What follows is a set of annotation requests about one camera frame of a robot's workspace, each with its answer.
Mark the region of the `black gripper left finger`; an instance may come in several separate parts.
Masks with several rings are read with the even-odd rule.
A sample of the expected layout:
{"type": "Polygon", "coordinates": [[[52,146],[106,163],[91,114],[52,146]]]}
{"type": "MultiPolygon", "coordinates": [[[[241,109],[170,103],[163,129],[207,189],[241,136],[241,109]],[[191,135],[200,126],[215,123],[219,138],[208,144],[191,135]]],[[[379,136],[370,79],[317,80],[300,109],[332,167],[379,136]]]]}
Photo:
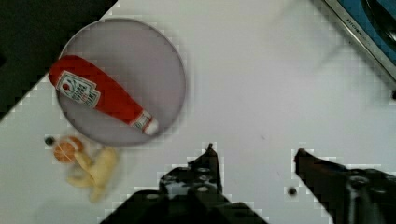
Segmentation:
{"type": "Polygon", "coordinates": [[[159,192],[170,200],[176,196],[185,196],[193,187],[209,185],[222,192],[219,171],[219,157],[213,144],[209,143],[205,152],[189,161],[186,167],[176,167],[159,180],[159,192]]]}

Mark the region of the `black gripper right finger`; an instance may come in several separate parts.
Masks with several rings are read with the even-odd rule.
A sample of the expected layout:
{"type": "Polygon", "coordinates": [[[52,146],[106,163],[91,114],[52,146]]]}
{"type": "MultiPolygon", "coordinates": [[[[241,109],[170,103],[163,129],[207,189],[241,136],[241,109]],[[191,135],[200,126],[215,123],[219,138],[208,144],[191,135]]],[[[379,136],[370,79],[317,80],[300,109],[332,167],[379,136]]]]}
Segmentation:
{"type": "Polygon", "coordinates": [[[382,171],[348,169],[300,148],[295,174],[325,208],[333,224],[396,224],[395,176],[382,171]]]}

